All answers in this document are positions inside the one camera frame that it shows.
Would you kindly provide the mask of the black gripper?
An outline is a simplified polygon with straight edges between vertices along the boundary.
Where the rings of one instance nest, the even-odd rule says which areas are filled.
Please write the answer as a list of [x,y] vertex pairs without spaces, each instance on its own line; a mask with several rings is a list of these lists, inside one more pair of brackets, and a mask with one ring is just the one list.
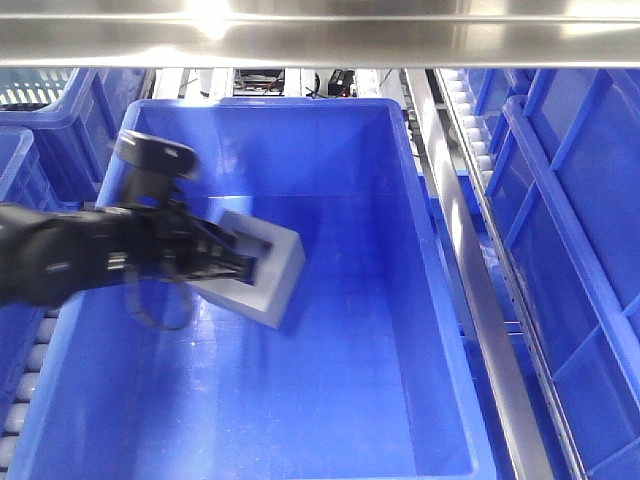
[[192,215],[185,203],[130,208],[130,258],[145,277],[169,281],[231,279],[253,284],[257,259],[238,251],[239,238]]

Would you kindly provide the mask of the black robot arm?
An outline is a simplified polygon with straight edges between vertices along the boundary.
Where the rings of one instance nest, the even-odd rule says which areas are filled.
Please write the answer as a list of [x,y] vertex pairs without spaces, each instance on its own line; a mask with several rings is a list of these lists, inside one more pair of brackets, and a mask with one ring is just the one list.
[[46,212],[1,205],[1,303],[54,307],[77,292],[158,278],[254,280],[236,235],[170,202]]

